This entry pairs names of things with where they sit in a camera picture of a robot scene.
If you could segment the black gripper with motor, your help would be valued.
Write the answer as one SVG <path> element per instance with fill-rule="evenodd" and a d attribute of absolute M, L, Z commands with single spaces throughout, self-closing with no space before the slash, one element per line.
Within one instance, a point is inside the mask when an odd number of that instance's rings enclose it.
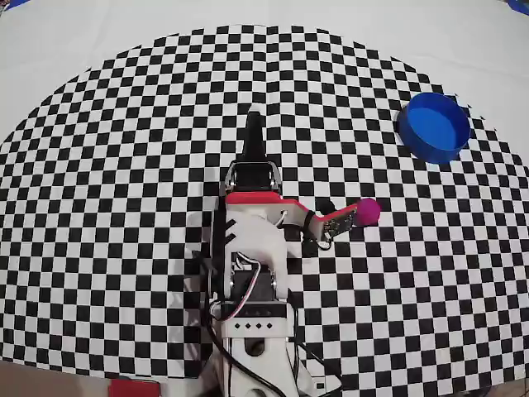
<path fill-rule="evenodd" d="M 263 136 L 264 119 L 256 107 L 251 107 L 246 117 L 245 141 L 242 158 L 232 161 L 224 181 L 226 194 L 234 192 L 282 193 L 282 178 L 279 168 L 266 160 Z"/>

